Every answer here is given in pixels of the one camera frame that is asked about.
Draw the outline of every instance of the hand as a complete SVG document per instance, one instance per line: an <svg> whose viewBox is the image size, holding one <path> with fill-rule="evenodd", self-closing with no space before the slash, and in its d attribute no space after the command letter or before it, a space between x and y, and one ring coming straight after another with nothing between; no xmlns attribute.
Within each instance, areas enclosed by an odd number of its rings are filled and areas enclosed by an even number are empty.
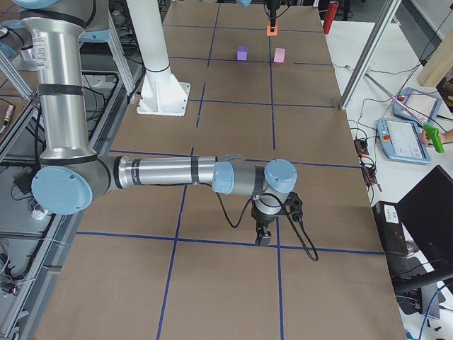
<svg viewBox="0 0 453 340"><path fill-rule="evenodd" d="M442 144L444 144L446 142L446 138L445 138L445 134L439 132L439 138L440 138L440 142ZM432 144L432 141L428 140L428 138L426 137L426 131L422 131L421 135L420 135L420 140L423 142L423 144L425 145L428 145L428 144Z"/></svg>

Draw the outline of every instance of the purple cube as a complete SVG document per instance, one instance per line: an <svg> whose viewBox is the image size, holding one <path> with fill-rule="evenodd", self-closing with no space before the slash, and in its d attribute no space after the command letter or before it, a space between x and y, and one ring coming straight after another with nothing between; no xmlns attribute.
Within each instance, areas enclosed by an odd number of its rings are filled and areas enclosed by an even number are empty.
<svg viewBox="0 0 453 340"><path fill-rule="evenodd" d="M248 47L247 46L239 46L237 59L242 61L242 62L246 62L247 61L247 53L248 53Z"/></svg>

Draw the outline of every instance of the blue cable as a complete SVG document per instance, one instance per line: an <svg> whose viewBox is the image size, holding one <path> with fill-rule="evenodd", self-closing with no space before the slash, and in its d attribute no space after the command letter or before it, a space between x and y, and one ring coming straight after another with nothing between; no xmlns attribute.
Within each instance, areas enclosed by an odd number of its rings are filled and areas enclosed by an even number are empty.
<svg viewBox="0 0 453 340"><path fill-rule="evenodd" d="M436 290L436 293L434 293L434 295L432 296L430 304L428 305L428 309L426 311L425 317L423 318L422 327L420 328L420 333L418 334L418 340L422 339L423 327L425 326L426 320L428 319L428 315L430 314L430 310L431 310L431 307L432 307L432 302L439 295L439 293L440 293L440 291L442 289L444 289L445 287L449 287L449 286L451 286L451 285L443 285L442 287L438 288Z"/></svg>

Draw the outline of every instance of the white pillar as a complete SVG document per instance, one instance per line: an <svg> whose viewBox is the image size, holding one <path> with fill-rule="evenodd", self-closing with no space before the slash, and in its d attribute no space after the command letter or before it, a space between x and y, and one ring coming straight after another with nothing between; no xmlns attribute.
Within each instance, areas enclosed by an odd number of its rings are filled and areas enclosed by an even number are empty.
<svg viewBox="0 0 453 340"><path fill-rule="evenodd" d="M179 83L171 73L157 0L127 0L146 75L137 112L184 115L189 83Z"/></svg>

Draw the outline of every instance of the blue joint cap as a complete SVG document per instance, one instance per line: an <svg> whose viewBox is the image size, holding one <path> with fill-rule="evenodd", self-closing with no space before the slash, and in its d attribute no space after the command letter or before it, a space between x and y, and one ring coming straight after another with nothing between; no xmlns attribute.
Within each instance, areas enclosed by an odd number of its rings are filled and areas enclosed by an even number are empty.
<svg viewBox="0 0 453 340"><path fill-rule="evenodd" d="M241 5L242 7L248 7L250 5L252 0L236 0L236 3Z"/></svg>
<svg viewBox="0 0 453 340"><path fill-rule="evenodd" d="M274 190L290 193L296 185L297 170L284 159L274 159L264 168L264 177Z"/></svg>
<svg viewBox="0 0 453 340"><path fill-rule="evenodd" d="M17 52L14 49L5 44L0 44L0 50L8 59L13 59L17 55Z"/></svg>
<svg viewBox="0 0 453 340"><path fill-rule="evenodd" d="M212 179L212 190L216 193L229 195L234 187L234 170L231 163L218 161L214 165L214 177Z"/></svg>
<svg viewBox="0 0 453 340"><path fill-rule="evenodd" d="M31 183L36 201L51 213L71 215L86 209L93 191L84 177L63 166L46 166Z"/></svg>
<svg viewBox="0 0 453 340"><path fill-rule="evenodd" d="M59 0L13 0L15 4L25 9L45 9Z"/></svg>
<svg viewBox="0 0 453 340"><path fill-rule="evenodd" d="M13 30L14 29L18 30L19 28L25 28L22 24L22 21L20 21L18 19L4 21L3 23L1 23L1 25L6 28L12 28Z"/></svg>
<svg viewBox="0 0 453 340"><path fill-rule="evenodd" d="M80 41L83 43L106 43L110 39L110 30L93 30L85 32Z"/></svg>

